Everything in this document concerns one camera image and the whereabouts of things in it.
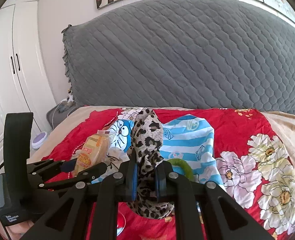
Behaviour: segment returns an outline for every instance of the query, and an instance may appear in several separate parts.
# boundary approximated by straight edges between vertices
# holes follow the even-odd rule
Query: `black handle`
[[[30,157],[32,123],[33,113],[8,113],[5,118],[3,158],[12,203],[31,196],[26,159]]]
[[[12,61],[12,67],[13,67],[13,74],[15,74],[15,70],[14,70],[14,64],[13,64],[13,58],[11,56],[11,61]]]
[[[20,71],[21,70],[21,68],[20,68],[20,62],[18,61],[18,55],[16,54],[16,58],[17,58],[17,63],[18,63],[18,71]]]

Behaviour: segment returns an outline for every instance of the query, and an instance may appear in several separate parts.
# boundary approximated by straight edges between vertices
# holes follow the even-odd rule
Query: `leopard print scarf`
[[[143,108],[137,115],[131,131],[127,154],[136,154],[138,167],[137,198],[128,206],[138,215],[162,219],[173,210],[171,203],[157,203],[155,194],[155,168],[163,161],[160,148],[163,144],[163,127],[155,112]]]

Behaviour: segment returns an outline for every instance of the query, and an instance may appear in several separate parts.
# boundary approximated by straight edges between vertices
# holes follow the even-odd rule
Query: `white wardrobe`
[[[44,70],[38,0],[7,0],[0,9],[0,164],[7,113],[33,112],[31,139],[51,132],[46,113],[56,103]]]

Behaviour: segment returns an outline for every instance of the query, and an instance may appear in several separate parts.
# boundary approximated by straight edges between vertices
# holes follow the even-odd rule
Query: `gray headboard cover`
[[[63,30],[79,105],[295,114],[295,28],[237,0],[144,0]]]

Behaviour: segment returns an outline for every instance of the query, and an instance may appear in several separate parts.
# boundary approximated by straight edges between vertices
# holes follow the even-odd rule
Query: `wardrobe handle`
[[[12,61],[12,67],[13,67],[13,74],[15,74],[15,70],[14,70],[14,64],[13,64],[13,58],[11,56],[11,61]]]
[[[18,61],[18,55],[16,54],[16,58],[17,58],[17,63],[18,63],[18,71],[20,71],[21,70],[21,68],[20,68],[20,62]]]

